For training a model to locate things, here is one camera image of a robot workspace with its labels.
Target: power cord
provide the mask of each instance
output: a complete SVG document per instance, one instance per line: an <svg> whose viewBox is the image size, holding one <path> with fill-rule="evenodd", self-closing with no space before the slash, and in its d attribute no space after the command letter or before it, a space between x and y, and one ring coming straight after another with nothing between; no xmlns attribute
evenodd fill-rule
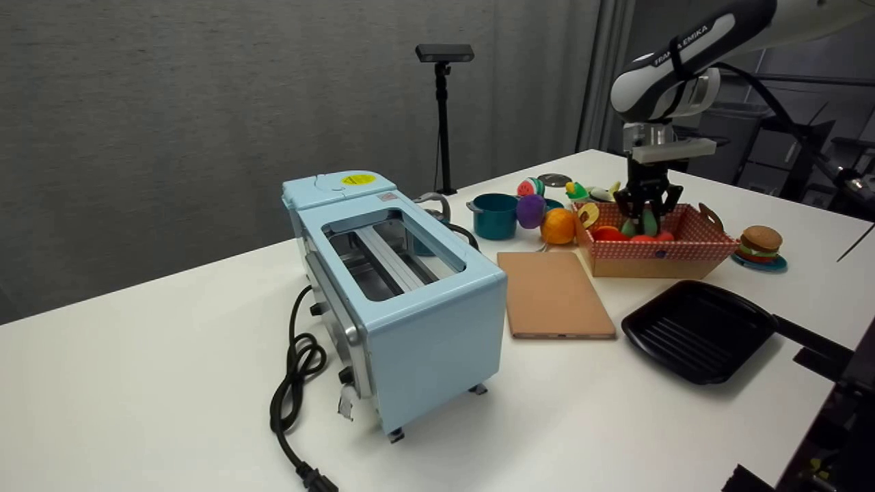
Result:
<svg viewBox="0 0 875 492"><path fill-rule="evenodd" d="M297 473L302 477L309 492L338 492L338 484L318 469L305 463L286 439L297 428L299 414L305 407L305 385L324 376L328 361L324 344L313 333L297 336L299 309L306 294L313 294L313 287L305 287L299 294L291 316L291 351L286 359L286 377L271 399L271 433L276 434L280 448L297 465Z"/></svg>

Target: white table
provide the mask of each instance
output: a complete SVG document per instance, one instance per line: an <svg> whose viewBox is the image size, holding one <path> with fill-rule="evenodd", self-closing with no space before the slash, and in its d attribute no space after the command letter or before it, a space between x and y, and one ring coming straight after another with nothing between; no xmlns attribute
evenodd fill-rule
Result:
<svg viewBox="0 0 875 492"><path fill-rule="evenodd" d="M467 187L483 191L567 172L586 187L625 182L625 161L578 154ZM766 223L786 236L792 272L723 264L705 283L746 295L846 348L875 317L875 238L838 257L864 223L673 176L685 202L709 202L730 236ZM500 250L539 250L537 234ZM305 287L292 242L131 291L0 325L0 490L180 492L302 490L268 433L282 377L287 311ZM596 279L615 325L668 279ZM318 321L302 325L324 342ZM697 389L615 342L503 342L489 396L459 396L391 447L375 419L334 414L334 366L306 389L297 451L347 492L411 490L723 490L742 463L778 484L833 383L794 365L798 344L768 342L737 380Z"/></svg>

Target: teal cup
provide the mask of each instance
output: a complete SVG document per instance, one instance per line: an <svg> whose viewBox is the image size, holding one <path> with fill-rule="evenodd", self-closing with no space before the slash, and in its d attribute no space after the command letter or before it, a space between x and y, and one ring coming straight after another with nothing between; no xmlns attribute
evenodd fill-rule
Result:
<svg viewBox="0 0 875 492"><path fill-rule="evenodd" d="M488 242L510 242L518 236L518 197L480 195L467 202L473 210L473 234Z"/></svg>

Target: black pole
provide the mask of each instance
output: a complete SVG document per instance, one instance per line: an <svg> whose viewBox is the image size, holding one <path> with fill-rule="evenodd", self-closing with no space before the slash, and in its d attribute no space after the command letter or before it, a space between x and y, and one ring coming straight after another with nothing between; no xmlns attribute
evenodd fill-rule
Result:
<svg viewBox="0 0 875 492"><path fill-rule="evenodd" d="M440 190L437 190L437 195L455 195L458 191L452 187L452 171L450 171L446 76L450 76L450 63L435 63L437 149L440 149Z"/></svg>

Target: wooden cutting board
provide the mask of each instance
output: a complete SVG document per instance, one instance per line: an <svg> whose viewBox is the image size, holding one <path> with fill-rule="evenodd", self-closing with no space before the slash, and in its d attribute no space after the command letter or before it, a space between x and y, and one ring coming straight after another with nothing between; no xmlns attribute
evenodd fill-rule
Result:
<svg viewBox="0 0 875 492"><path fill-rule="evenodd" d="M615 328L574 250L500 251L518 340L614 340Z"/></svg>

